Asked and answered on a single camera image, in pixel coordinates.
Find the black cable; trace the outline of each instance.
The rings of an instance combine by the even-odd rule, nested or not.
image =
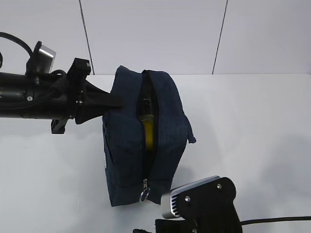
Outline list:
[[[287,222],[287,221],[310,221],[311,216],[300,216],[300,217],[276,217],[276,218],[263,218],[242,221],[241,226],[257,224],[257,223],[268,223],[268,222]]]
[[[0,68],[2,67],[2,62],[3,62],[3,57],[2,57],[2,54],[0,52]]]
[[[22,41],[21,39],[17,38],[16,36],[13,36],[13,35],[8,34],[8,33],[0,32],[0,37],[8,39],[10,41],[13,41],[13,42],[17,43],[18,45],[23,47],[23,49],[25,49],[28,52],[29,56],[31,56],[33,54],[33,51],[31,50],[31,48],[24,41]]]

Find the metal zipper ring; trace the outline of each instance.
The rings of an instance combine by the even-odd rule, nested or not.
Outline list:
[[[144,202],[147,199],[149,193],[150,193],[150,187],[144,188],[144,190],[140,194],[139,201]]]

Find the yellow object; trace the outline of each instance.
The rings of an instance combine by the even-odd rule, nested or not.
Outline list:
[[[155,145],[155,123],[153,115],[143,115],[140,117],[140,121],[144,125],[145,128],[145,138],[146,138],[146,150],[151,151],[154,149]]]

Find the silver metal part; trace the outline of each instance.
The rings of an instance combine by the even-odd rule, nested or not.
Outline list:
[[[36,85],[39,85],[39,84],[40,84],[40,79],[39,79],[39,77],[35,77],[35,84],[36,84]]]
[[[56,52],[41,45],[38,53],[37,71],[50,73],[54,63]]]
[[[189,196],[186,196],[186,197],[185,197],[185,201],[186,201],[186,202],[190,202],[190,201],[191,201],[190,197],[189,197]]]
[[[150,193],[150,187],[148,187],[148,180],[144,179],[143,180],[143,190],[140,194],[139,201],[140,202],[145,201],[147,199],[147,197],[149,196],[149,193]]]
[[[206,183],[218,180],[219,176],[212,176],[208,177],[199,181],[195,181],[186,185],[183,185],[181,187],[178,187],[176,189],[171,190],[168,193],[165,193],[161,197],[161,212],[162,216],[166,219],[170,218],[178,218],[180,217],[180,214],[178,212],[178,206],[177,206],[177,197],[180,193],[183,193],[189,189],[204,185]]]

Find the white table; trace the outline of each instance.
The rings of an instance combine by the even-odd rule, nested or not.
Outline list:
[[[241,220],[311,215],[311,76],[175,75],[196,144],[173,187],[211,175],[236,185]],[[113,76],[89,76],[109,91]],[[0,232],[154,231],[151,202],[110,207],[101,119],[51,135],[45,120],[0,119]],[[244,232],[308,232],[310,222]]]

